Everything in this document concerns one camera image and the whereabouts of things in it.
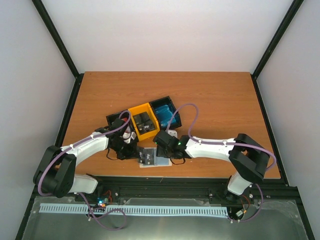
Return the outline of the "black vip card stack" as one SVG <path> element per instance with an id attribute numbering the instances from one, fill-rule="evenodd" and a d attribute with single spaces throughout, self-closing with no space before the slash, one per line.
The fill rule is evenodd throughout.
<path id="1" fill-rule="evenodd" d="M 146 111 L 134 115 L 133 120 L 140 135 L 155 130 L 155 125 Z"/>

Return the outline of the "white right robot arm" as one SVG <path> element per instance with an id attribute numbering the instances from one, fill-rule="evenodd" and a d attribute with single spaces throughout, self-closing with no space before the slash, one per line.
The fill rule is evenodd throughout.
<path id="1" fill-rule="evenodd" d="M 272 153 L 244 133 L 236 138 L 203 139 L 190 135 L 177 138 L 165 130 L 153 138 L 157 145 L 157 155 L 169 159 L 210 158 L 229 162 L 235 173 L 229 178 L 222 195 L 231 200 L 241 196 L 253 184 L 261 184 L 269 170 L 270 158 L 276 162 Z"/>

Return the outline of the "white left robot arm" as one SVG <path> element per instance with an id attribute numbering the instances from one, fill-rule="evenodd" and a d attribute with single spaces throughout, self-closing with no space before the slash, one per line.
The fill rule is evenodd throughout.
<path id="1" fill-rule="evenodd" d="M 136 143 L 129 141 L 129 119 L 116 118 L 110 126 L 100 127 L 88 137 L 73 144 L 49 146 L 33 176 L 33 183 L 41 196 L 62 198 L 70 193 L 85 193 L 92 201 L 103 198 L 104 188 L 88 174 L 76 174 L 76 167 L 84 160 L 105 150 L 113 150 L 117 160 L 137 157 Z"/>

